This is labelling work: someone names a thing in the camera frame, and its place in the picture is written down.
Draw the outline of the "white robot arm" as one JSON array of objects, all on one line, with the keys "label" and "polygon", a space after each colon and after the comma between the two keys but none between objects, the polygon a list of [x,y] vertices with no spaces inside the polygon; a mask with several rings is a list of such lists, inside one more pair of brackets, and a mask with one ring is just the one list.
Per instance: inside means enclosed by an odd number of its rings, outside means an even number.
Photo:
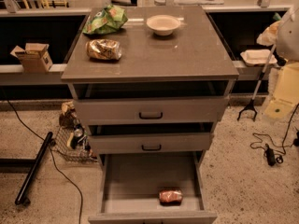
[{"label": "white robot arm", "polygon": [[287,60],[278,71],[277,83],[264,114],[283,119],[299,104],[299,7],[292,6],[257,38],[260,45],[276,46],[279,57]]}]

